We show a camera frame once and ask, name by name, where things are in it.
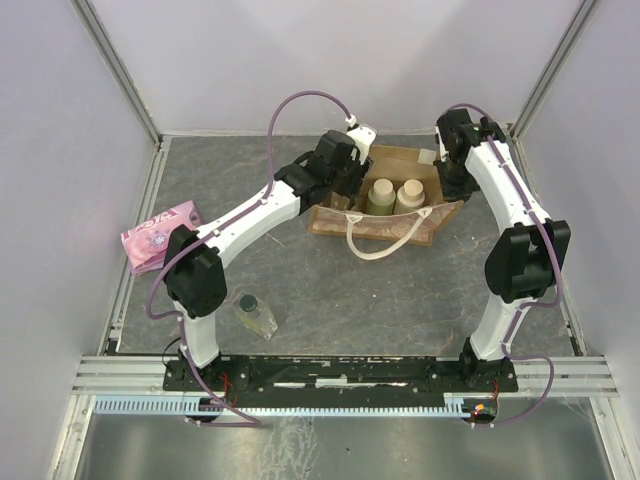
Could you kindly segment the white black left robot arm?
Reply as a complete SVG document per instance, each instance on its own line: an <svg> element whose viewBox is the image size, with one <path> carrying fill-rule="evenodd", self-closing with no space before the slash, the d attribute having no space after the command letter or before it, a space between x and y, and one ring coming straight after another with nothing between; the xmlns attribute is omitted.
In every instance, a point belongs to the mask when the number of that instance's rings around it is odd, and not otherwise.
<svg viewBox="0 0 640 480"><path fill-rule="evenodd" d="M221 368L215 311L227 297L225 269L245 248L276 226L322 203L332 192L354 199L372 165L369 150L377 132L359 125L330 130L316 148L280 168L272 183L234 210L191 232L171 234L164 277L169 297L184 318L191 361L186 378L199 390L215 387Z"/></svg>

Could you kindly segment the brown canvas tote bag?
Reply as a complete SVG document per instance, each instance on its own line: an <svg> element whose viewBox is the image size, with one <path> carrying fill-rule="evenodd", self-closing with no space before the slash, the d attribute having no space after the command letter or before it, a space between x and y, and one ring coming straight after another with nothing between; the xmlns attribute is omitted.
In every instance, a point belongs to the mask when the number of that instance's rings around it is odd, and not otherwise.
<svg viewBox="0 0 640 480"><path fill-rule="evenodd" d="M434 234L458 213L461 201L443 199L434 162L440 154L429 149L377 145L371 148L373 166L367 173L356 204L331 194L329 200L311 210L308 230L314 234L340 236L351 252L363 260L387 257L406 244L430 246ZM424 205L413 212L388 216L365 212L367 193L378 179L388 179L395 192L409 179L424 186Z"/></svg>

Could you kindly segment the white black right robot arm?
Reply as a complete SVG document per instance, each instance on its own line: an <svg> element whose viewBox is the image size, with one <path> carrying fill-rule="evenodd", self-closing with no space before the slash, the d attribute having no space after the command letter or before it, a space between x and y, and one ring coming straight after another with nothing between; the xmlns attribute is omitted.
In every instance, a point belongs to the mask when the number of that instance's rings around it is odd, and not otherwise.
<svg viewBox="0 0 640 480"><path fill-rule="evenodd" d="M493 380L493 368L508 359L529 310L553 308L562 301L571 229L535 200L498 123L486 112L473 121L473 109L456 104L437 119L440 157L435 166L444 199L467 201L482 192L499 230L484 266L489 301L457 367L462 386L478 391Z"/></svg>

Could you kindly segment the clear square bottle yellow liquid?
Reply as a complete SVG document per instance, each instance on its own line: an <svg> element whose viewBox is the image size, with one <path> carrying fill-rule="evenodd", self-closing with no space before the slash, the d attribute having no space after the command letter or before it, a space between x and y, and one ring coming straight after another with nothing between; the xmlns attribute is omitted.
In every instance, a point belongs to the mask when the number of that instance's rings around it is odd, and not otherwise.
<svg viewBox="0 0 640 480"><path fill-rule="evenodd" d="M278 329L271 308L256 295L241 290L233 301L240 322L265 340L270 340Z"/></svg>

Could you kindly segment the beige lotion bottle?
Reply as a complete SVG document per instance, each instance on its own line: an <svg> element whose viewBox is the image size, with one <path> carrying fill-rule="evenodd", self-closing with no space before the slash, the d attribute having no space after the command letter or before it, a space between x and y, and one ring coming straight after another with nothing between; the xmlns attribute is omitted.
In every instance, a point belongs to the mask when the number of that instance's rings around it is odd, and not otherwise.
<svg viewBox="0 0 640 480"><path fill-rule="evenodd" d="M425 192L423 184L416 179L409 179L399 188L393 209L394 215L406 214L418 210L424 205Z"/></svg>

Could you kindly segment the yellow-green lotion bottle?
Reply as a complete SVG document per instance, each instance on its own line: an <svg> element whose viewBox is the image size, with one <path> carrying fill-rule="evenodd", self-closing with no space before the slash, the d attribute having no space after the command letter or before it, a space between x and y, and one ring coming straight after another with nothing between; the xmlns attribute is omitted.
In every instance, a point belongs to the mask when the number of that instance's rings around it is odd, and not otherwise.
<svg viewBox="0 0 640 480"><path fill-rule="evenodd" d="M365 212L368 215L388 216L393 212L396 193L388 179L376 180L367 193Z"/></svg>

